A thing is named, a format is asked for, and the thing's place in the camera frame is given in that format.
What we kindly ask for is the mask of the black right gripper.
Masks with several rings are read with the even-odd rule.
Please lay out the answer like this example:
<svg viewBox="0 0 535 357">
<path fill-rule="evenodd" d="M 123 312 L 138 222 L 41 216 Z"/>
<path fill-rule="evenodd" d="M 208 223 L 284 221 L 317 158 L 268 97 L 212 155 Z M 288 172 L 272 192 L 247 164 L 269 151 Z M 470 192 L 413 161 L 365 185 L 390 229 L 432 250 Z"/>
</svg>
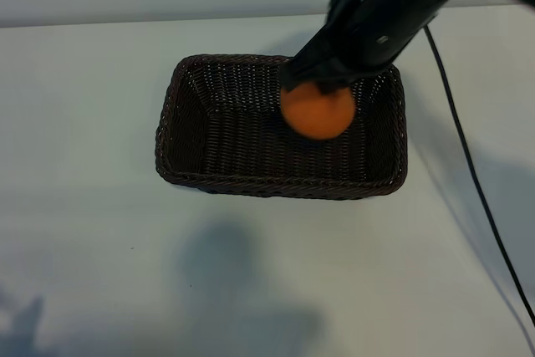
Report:
<svg viewBox="0 0 535 357">
<path fill-rule="evenodd" d="M 440 7 L 440 0 L 331 0 L 324 26 L 280 66 L 280 83 L 288 92 L 316 84 L 329 94 L 375 76 Z"/>
</svg>

